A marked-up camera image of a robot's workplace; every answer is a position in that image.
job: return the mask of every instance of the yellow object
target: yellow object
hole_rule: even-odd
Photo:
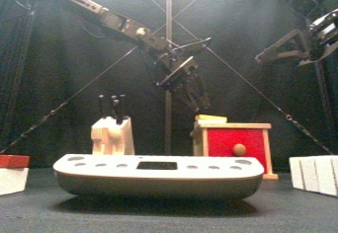
[[[220,119],[220,120],[228,120],[228,117],[225,116],[209,116],[209,115],[198,115],[196,116],[196,120],[200,119]]]

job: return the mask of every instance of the wooden box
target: wooden box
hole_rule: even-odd
[[[194,156],[256,157],[265,167],[265,180],[274,174],[269,123],[201,123],[191,133]]]

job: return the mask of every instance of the white block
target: white block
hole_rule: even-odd
[[[29,168],[0,168],[0,195],[26,189]]]
[[[316,157],[304,157],[301,159],[301,169],[305,189],[310,192],[320,192]]]
[[[290,177],[292,184],[296,189],[305,190],[304,178],[302,178],[302,169],[301,169],[301,159],[302,157],[289,158],[290,163]]]
[[[316,168],[317,168],[321,193],[337,196],[337,180],[336,180],[336,174],[334,174],[334,163],[337,164],[338,161],[333,161],[334,158],[337,157],[336,156],[316,157]]]

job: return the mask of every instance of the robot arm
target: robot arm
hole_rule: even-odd
[[[293,30],[257,56],[257,62],[265,64],[292,57],[304,65],[328,57],[337,48],[338,9],[316,20],[304,32]]]
[[[153,34],[151,30],[141,23],[118,13],[110,12],[94,1],[67,0],[67,2],[86,18],[103,28],[121,33],[146,50],[166,73],[158,85],[177,93],[196,111],[208,109],[210,103],[198,75],[198,64],[193,56],[186,58],[187,51],[185,48],[171,48],[170,42]]]

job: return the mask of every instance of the red and white box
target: red and white box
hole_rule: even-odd
[[[0,155],[0,195],[22,192],[26,189],[30,157]]]
[[[265,167],[265,180],[274,174],[269,123],[200,123],[191,133],[194,156],[254,157]]]

